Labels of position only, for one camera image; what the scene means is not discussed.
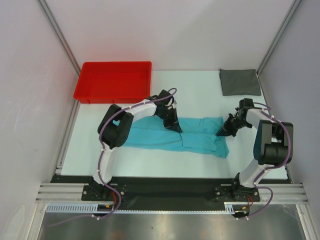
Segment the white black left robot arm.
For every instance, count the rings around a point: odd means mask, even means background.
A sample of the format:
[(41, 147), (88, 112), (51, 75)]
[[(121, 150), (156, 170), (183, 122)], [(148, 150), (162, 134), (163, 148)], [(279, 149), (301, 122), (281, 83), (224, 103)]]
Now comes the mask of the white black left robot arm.
[(162, 90), (160, 94), (149, 96), (130, 106), (120, 107), (112, 104), (98, 127), (98, 140), (101, 144), (97, 168), (89, 183), (93, 194), (105, 200), (111, 192), (116, 192), (108, 183), (112, 179), (112, 167), (115, 161), (113, 153), (124, 145), (129, 137), (132, 124), (146, 117), (157, 116), (163, 120), (165, 129), (182, 133), (178, 120), (176, 88)]

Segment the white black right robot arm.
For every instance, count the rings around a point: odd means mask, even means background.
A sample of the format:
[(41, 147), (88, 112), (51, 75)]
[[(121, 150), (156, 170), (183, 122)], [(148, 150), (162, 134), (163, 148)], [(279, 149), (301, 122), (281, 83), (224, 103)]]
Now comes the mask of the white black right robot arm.
[(215, 188), (216, 201), (259, 200), (258, 184), (262, 178), (271, 170), (279, 169), (292, 160), (294, 126), (267, 114), (267, 108), (264, 104), (256, 107), (251, 98), (244, 98), (239, 101), (235, 114), (229, 114), (216, 133), (218, 137), (235, 137), (238, 130), (245, 127), (257, 130), (253, 160), (235, 176), (230, 186)]

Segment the light blue t-shirt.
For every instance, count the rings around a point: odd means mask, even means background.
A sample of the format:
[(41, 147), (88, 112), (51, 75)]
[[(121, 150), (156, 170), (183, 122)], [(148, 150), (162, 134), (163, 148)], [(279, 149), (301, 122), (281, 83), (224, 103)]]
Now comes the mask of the light blue t-shirt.
[(171, 152), (191, 152), (227, 158), (229, 148), (223, 136), (216, 136), (224, 121), (219, 117), (181, 117), (181, 133), (164, 128), (163, 121), (150, 116), (134, 122), (124, 146)]

